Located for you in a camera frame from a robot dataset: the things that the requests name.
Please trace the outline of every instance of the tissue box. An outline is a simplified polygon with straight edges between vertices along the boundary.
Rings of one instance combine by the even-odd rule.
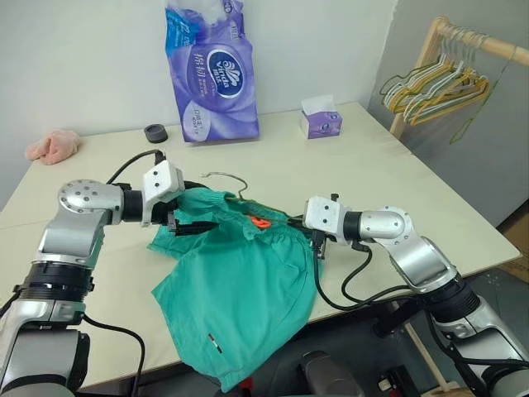
[[[242,2],[194,2],[200,10],[218,6],[220,13],[207,17],[184,3],[173,0],[165,10],[165,52],[184,140],[258,137],[252,46],[245,38]]]
[[[308,139],[340,135],[341,116],[332,95],[302,101],[301,129]]]

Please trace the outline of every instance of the small tissue box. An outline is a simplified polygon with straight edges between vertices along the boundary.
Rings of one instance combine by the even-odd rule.
[[[332,95],[304,99],[301,104],[301,129],[306,138],[340,135],[342,120]]]

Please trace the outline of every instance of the black cable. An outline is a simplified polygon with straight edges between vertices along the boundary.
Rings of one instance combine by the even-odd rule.
[[[137,155],[135,155],[134,157],[132,157],[130,160],[128,160],[124,165],[122,165],[115,173],[113,176],[110,177],[110,179],[107,181],[107,184],[111,184],[114,182],[114,180],[116,180],[116,178],[119,176],[119,174],[121,172],[123,172],[123,170],[128,167],[129,165],[131,165],[133,162],[139,160],[141,157],[145,157],[146,155],[156,155],[156,160],[155,160],[155,164],[158,164],[160,163],[161,161],[163,161],[165,159],[165,156],[164,156],[164,152],[163,151],[159,151],[158,149],[153,149],[152,151],[144,151],[142,153],[138,153]]]
[[[405,295],[405,296],[395,296],[393,298],[388,298],[388,299],[376,300],[376,299],[381,298],[382,296],[384,296],[386,294],[390,294],[392,292],[399,291],[401,289],[407,288],[407,287],[403,287],[402,285],[398,285],[396,287],[385,289],[384,291],[381,291],[378,294],[375,294],[375,295],[373,295],[373,296],[361,301],[361,303],[358,303],[358,304],[353,304],[351,306],[342,306],[340,304],[335,304],[334,302],[332,302],[325,295],[325,293],[323,292],[322,286],[320,285],[320,274],[319,274],[320,271],[319,271],[319,265],[318,265],[318,260],[317,260],[318,259],[317,258],[317,252],[318,252],[318,249],[319,249],[319,245],[317,243],[315,243],[315,240],[312,240],[312,249],[313,249],[313,257],[312,257],[312,259],[313,259],[313,264],[314,264],[314,283],[316,284],[316,290],[320,294],[322,299],[329,306],[331,306],[332,308],[334,308],[336,310],[342,310],[342,311],[345,311],[345,312],[351,312],[351,311],[354,311],[354,310],[362,309],[363,307],[369,306],[371,304],[386,304],[386,303],[394,302],[394,301],[398,301],[398,300],[418,299],[418,297],[416,297],[414,295]]]
[[[86,313],[84,314],[83,320],[86,321],[88,324],[94,327],[97,327],[97,328],[125,333],[126,335],[129,335],[135,338],[138,341],[138,343],[140,343],[140,349],[141,349],[140,364],[138,365],[138,371],[136,372],[136,376],[134,377],[134,384],[132,385],[132,391],[131,391],[131,397],[137,397],[138,389],[140,387],[141,370],[143,369],[143,362],[145,361],[145,344],[143,342],[143,339],[141,339],[141,336],[135,333],[134,331],[131,331],[130,329],[126,329],[122,327],[115,327],[113,325],[103,324],[98,321],[92,320]]]
[[[18,297],[20,296],[20,293],[21,291],[17,291],[13,294],[13,296],[11,298],[9,298],[9,300],[2,306],[2,308],[0,309],[0,318],[3,317],[3,315],[9,310],[9,308],[11,307],[11,304],[18,299]]]
[[[341,293],[348,298],[348,300],[352,300],[353,302],[356,302],[358,304],[361,304],[363,301],[362,299],[357,299],[349,294],[347,294],[346,288],[347,285],[350,283],[351,280],[353,280],[363,269],[367,267],[367,265],[371,262],[371,259],[373,258],[373,251],[371,251],[371,248],[368,246],[365,246],[365,250],[367,252],[367,258],[365,258],[364,263],[357,267],[353,272],[351,272],[345,279],[344,282],[341,283]]]
[[[433,316],[431,313],[426,313],[427,315],[427,322],[428,322],[428,328],[430,328],[431,336],[433,337],[433,340],[437,344],[437,346],[441,349],[443,353],[445,353],[449,358],[451,358],[454,362],[459,362],[462,364],[468,364],[472,366],[525,366],[526,368],[529,368],[529,361],[524,360],[514,360],[514,359],[505,359],[505,360],[484,360],[480,358],[467,358],[462,357],[457,353],[456,351],[450,349],[450,347],[447,347],[439,338],[439,335],[437,334],[437,330],[433,324]]]

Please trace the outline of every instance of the metal hook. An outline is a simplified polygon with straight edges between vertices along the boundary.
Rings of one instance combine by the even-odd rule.
[[[450,41],[449,41],[450,57],[452,58],[454,62],[457,61],[457,41],[455,41],[455,37],[457,36],[459,31],[460,31],[460,28],[458,26],[454,26],[450,34]]]
[[[455,29],[457,28],[456,25],[450,25],[450,28],[448,30],[448,35],[446,36],[447,38],[447,42],[446,42],[446,50],[447,50],[447,56],[449,58],[451,58],[453,60],[454,58],[454,55],[452,54],[453,52],[453,37],[454,37],[454,32],[455,32]]]
[[[242,178],[239,178],[238,176],[236,175],[233,175],[233,174],[228,174],[226,172],[220,172],[220,171],[213,171],[213,172],[208,172],[207,174],[202,174],[202,177],[203,178],[209,178],[211,175],[222,175],[222,176],[227,176],[228,178],[233,178],[233,179],[237,179],[239,182],[242,182],[245,187],[242,188],[241,190],[239,190],[237,192],[237,194],[239,195],[239,199],[241,200],[244,200],[244,198],[242,197],[242,193],[241,192],[244,192],[245,190],[248,189],[248,184],[246,183],[246,181]]]
[[[483,45],[483,43],[485,42],[485,40],[487,40],[490,37],[489,35],[485,35],[484,33],[478,33],[478,35],[479,35],[479,38],[478,38],[479,42],[474,48],[474,59],[476,56],[476,51],[479,50],[481,46]]]
[[[443,52],[445,53],[445,56],[446,57],[449,57],[450,54],[448,53],[448,40],[449,40],[449,36],[452,32],[452,28],[453,28],[454,25],[446,25],[445,26],[445,29],[444,29],[444,33],[443,33],[443,37],[442,37],[442,40],[441,40],[441,48],[443,50]]]
[[[466,27],[456,27],[454,35],[452,36],[452,39],[454,40],[454,53],[455,58],[459,61],[465,62],[465,46],[461,45],[461,56],[459,54],[460,49],[460,41],[462,41],[462,37],[465,35],[466,31],[468,29]]]
[[[441,36],[441,53],[447,55],[446,53],[446,31],[448,29],[448,26],[445,26],[443,28],[442,36]]]
[[[472,34],[472,30],[468,27],[462,27],[460,29],[459,35],[457,37],[458,41],[461,41],[461,58],[467,66],[470,64],[470,53],[469,53],[469,43],[468,43],[468,34]]]
[[[475,38],[479,35],[478,32],[469,30],[465,33],[465,36],[463,37],[463,41],[465,43],[465,46],[467,47],[467,59],[468,59],[468,66],[470,68],[474,68],[474,60],[475,60],[475,54],[476,54],[476,47],[474,45]]]

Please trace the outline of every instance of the clothes hanger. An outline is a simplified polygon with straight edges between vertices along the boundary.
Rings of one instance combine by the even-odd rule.
[[[440,117],[440,116],[443,116],[447,113],[451,113],[451,112],[454,112],[456,110],[459,110],[461,108],[464,108],[472,103],[476,103],[476,102],[479,102],[481,100],[483,100],[484,98],[487,98],[488,96],[488,93],[489,93],[489,90],[490,90],[490,84],[489,84],[489,81],[488,79],[486,79],[484,81],[484,86],[483,86],[483,90],[481,92],[478,92],[478,93],[475,93],[475,94],[471,94],[471,98],[458,98],[458,99],[454,99],[454,101],[461,101],[459,104],[456,104],[457,106],[455,106],[453,103],[450,104],[449,107],[447,107],[444,103],[442,105],[438,105],[444,109],[441,109],[440,111],[438,112],[434,112],[435,110],[437,109],[430,109],[430,112],[427,112],[426,114],[422,114],[422,116],[419,118],[419,114],[416,114],[412,120],[410,121],[410,125],[412,126],[415,126],[417,124],[420,124],[422,122],[428,122],[434,118],[437,118],[437,117]]]
[[[454,38],[458,40],[459,37],[464,35],[466,31],[468,31],[468,29],[458,28],[458,31],[455,32]],[[455,58],[457,58],[458,57],[457,46],[455,48],[455,51],[453,52],[455,54]],[[463,50],[461,51],[461,54],[462,54],[461,60],[457,66],[457,69],[452,74],[449,74],[445,78],[433,84],[427,93],[425,94],[421,93],[409,102],[403,114],[405,122],[409,121],[409,116],[413,114],[418,108],[420,109],[419,110],[420,112],[422,109],[426,107],[429,107],[431,105],[437,105],[439,102],[446,100],[446,95],[448,93],[453,92],[454,89],[457,89],[457,87],[460,86],[461,83],[466,81],[468,78],[474,77],[474,75],[476,75],[475,71],[469,67],[469,61],[466,60],[468,57],[468,54],[465,53],[464,47],[463,47]],[[472,85],[473,85],[472,79],[469,79],[466,89],[471,88]]]
[[[485,97],[485,99],[483,100],[483,102],[478,106],[478,109],[476,110],[475,114],[468,118],[462,125],[461,127],[459,127],[457,129],[456,132],[454,132],[454,135],[452,135],[451,139],[450,139],[450,144],[454,144],[456,143],[457,141],[460,141],[461,139],[463,139],[463,136],[466,134],[466,132],[469,130],[469,127],[470,125],[474,122],[475,118],[479,115],[479,113],[483,110],[484,106],[487,104],[487,101],[490,99],[490,96],[493,94],[493,91],[496,89],[496,87],[498,86],[498,83],[499,83],[499,80],[502,78],[503,76],[503,73],[505,72],[505,69],[509,66],[509,64],[511,63],[514,55],[516,54],[516,51],[517,51],[517,46],[516,45],[512,45],[512,53],[511,53],[511,56],[509,57],[509,59],[507,60],[507,63],[502,67],[502,69],[500,70],[499,74],[498,74],[498,77],[496,78],[496,80],[494,80],[494,83],[491,85],[490,87],[490,90],[488,91],[488,95]]]
[[[457,69],[452,74],[449,74],[445,78],[433,84],[427,93],[421,93],[413,98],[404,110],[404,121],[407,122],[409,115],[412,114],[416,109],[419,108],[420,112],[421,109],[424,109],[429,105],[438,104],[438,102],[444,96],[443,93],[452,91],[454,87],[460,85],[462,81],[467,79],[470,76],[471,71],[466,69],[464,72],[464,66],[464,62],[460,61]]]
[[[451,30],[451,43],[456,33],[457,26],[448,26],[448,28]],[[429,83],[450,72],[452,63],[450,62],[447,55],[449,51],[448,47],[446,46],[446,36],[443,36],[443,39],[441,41],[441,48],[442,52],[438,64],[434,65],[430,69],[426,69],[425,71],[413,76],[404,88],[394,92],[391,98],[388,99],[388,109],[390,111],[392,111],[393,113],[403,112],[406,108],[406,105],[402,105],[401,107],[399,107],[399,104],[403,100],[405,100],[408,95],[419,94],[422,89],[426,87]]]
[[[469,64],[469,67],[471,70],[474,70],[474,60],[475,60],[475,52],[476,50],[483,44],[484,40],[486,40],[486,36],[480,35],[476,32],[472,32],[470,38],[467,37],[463,42],[466,45],[469,45],[469,42],[473,40],[476,36],[478,37],[479,43],[476,45],[473,45],[469,48],[469,50],[466,52],[466,55],[464,55],[464,58],[467,59],[467,63]],[[420,122],[426,122],[433,118],[442,116],[444,114],[447,114],[448,112],[453,112],[455,110],[458,110],[460,108],[463,108],[465,106],[470,105],[471,103],[478,102],[482,98],[486,98],[488,96],[490,84],[488,81],[488,78],[486,76],[479,76],[479,77],[473,77],[474,79],[474,85],[476,87],[476,90],[474,92],[467,93],[463,96],[458,96],[458,98],[451,98],[449,101],[445,101],[443,103],[435,104],[435,101],[431,101],[427,105],[434,106],[423,106],[421,109],[419,109],[415,114],[413,114],[413,117],[410,121],[411,125],[417,125]],[[442,97],[446,95],[446,92],[440,94]]]
[[[211,172],[208,172],[206,174],[202,174],[202,177],[203,178],[209,178],[211,177],[212,175],[220,175],[220,176],[226,176],[228,178],[233,178],[233,179],[236,179],[238,180],[239,182],[241,182],[244,186],[239,189],[237,191],[237,196],[238,197],[231,197],[231,196],[226,196],[224,199],[226,201],[237,201],[237,202],[240,202],[240,203],[250,203],[250,204],[253,204],[255,206],[259,206],[259,207],[262,207],[262,208],[266,208],[270,211],[274,211],[276,213],[280,213],[282,215],[284,215],[287,219],[286,220],[283,220],[283,219],[266,219],[266,221],[275,221],[275,222],[290,222],[290,221],[297,221],[298,220],[298,217],[292,217],[290,215],[288,215],[285,211],[281,210],[281,209],[277,209],[277,208],[273,208],[273,207],[269,207],[268,205],[264,205],[262,203],[259,203],[255,200],[252,200],[252,199],[248,199],[248,198],[244,198],[242,197],[242,192],[244,192],[245,190],[247,190],[249,188],[248,186],[248,183],[242,179],[240,176],[237,176],[237,175],[233,175],[233,174],[228,174],[227,172],[221,172],[221,171],[211,171]],[[254,214],[246,214],[246,215],[249,215],[249,216],[253,216],[254,218],[256,218],[256,216]]]
[[[441,42],[441,44],[443,45],[443,49],[445,48],[444,47],[445,42],[446,42],[446,39],[443,36],[442,42]],[[420,79],[421,77],[423,77],[423,76],[425,76],[425,75],[427,75],[427,74],[429,74],[429,73],[431,73],[431,72],[433,72],[435,70],[438,70],[438,68],[440,68],[445,62],[446,62],[446,51],[443,50],[441,52],[441,56],[440,56],[439,60],[436,63],[433,63],[433,64],[425,66],[424,68],[422,68],[421,70],[419,70],[415,74],[411,74],[411,73],[407,74],[407,76],[409,78],[408,78],[408,80],[406,82],[402,81],[402,82],[396,83],[386,93],[386,96],[384,97],[384,100],[383,100],[384,105],[386,106],[386,108],[390,109],[390,106],[389,106],[390,102],[392,101],[394,96],[396,94],[398,94],[398,92],[401,89],[405,89],[406,87],[408,87],[408,88],[412,87],[415,84],[415,82],[417,81],[417,79]]]
[[[443,55],[447,55],[448,53],[450,53],[450,57],[453,57],[453,55],[452,55],[453,51],[452,51],[451,47],[450,47],[450,50],[448,50],[447,47],[445,47],[445,43],[444,42],[441,42],[441,45],[442,45],[442,49],[443,49],[442,50]],[[451,73],[449,73],[448,75],[442,74],[441,76],[439,76],[440,77],[439,80],[437,80],[437,81],[432,80],[433,84],[432,84],[432,86],[430,87],[430,89],[426,93],[419,93],[415,97],[411,98],[407,103],[403,104],[401,107],[396,107],[394,110],[396,112],[401,112],[401,111],[404,112],[404,120],[406,121],[407,120],[407,115],[412,110],[417,108],[417,106],[419,106],[419,104],[422,103],[422,101],[424,101],[425,99],[432,98],[433,95],[435,95],[435,93],[439,89],[445,87],[453,79],[458,77],[460,75],[460,72],[462,71],[462,66],[463,66],[462,63],[460,62],[458,64],[458,67],[455,70],[451,71]]]
[[[384,87],[390,82],[392,81],[393,79],[396,79],[396,78],[399,78],[401,79],[402,81],[404,80],[408,80],[411,76],[413,76],[414,74],[426,69],[426,68],[430,68],[432,67],[433,65],[435,65],[437,62],[432,62],[431,64],[428,64],[428,65],[424,65],[424,66],[419,66],[417,68],[414,68],[414,69],[411,69],[406,75],[404,76],[401,76],[400,74],[395,74],[394,76],[390,77],[389,79],[387,79],[383,84],[382,86],[380,87],[380,90],[379,90],[379,94],[380,96],[384,97],[385,95],[388,94],[388,91],[384,92]]]

